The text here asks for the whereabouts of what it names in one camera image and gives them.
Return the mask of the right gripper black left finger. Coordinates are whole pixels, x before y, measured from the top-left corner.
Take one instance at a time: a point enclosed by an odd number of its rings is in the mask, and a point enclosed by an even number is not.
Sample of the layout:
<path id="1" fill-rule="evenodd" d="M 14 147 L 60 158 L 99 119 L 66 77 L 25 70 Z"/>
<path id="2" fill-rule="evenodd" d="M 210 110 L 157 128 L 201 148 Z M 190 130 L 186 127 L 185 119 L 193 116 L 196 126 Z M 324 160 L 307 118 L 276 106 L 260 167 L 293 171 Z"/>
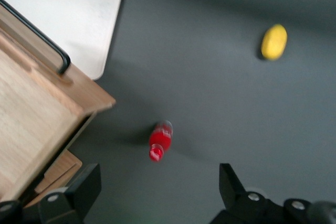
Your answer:
<path id="1" fill-rule="evenodd" d="M 68 187 L 49 192 L 39 203 L 41 223 L 83 223 L 101 192 L 101 169 L 90 164 Z"/>

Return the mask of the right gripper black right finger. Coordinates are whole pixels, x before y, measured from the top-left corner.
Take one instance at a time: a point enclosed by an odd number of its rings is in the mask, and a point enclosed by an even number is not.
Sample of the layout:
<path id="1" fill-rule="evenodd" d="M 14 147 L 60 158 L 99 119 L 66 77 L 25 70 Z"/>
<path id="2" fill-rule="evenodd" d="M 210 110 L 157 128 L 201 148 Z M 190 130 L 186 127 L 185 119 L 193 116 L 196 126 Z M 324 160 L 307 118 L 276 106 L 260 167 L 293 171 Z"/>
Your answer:
<path id="1" fill-rule="evenodd" d="M 219 192 L 225 209 L 211 223 L 284 223 L 282 207 L 247 191 L 230 164 L 219 165 Z"/>

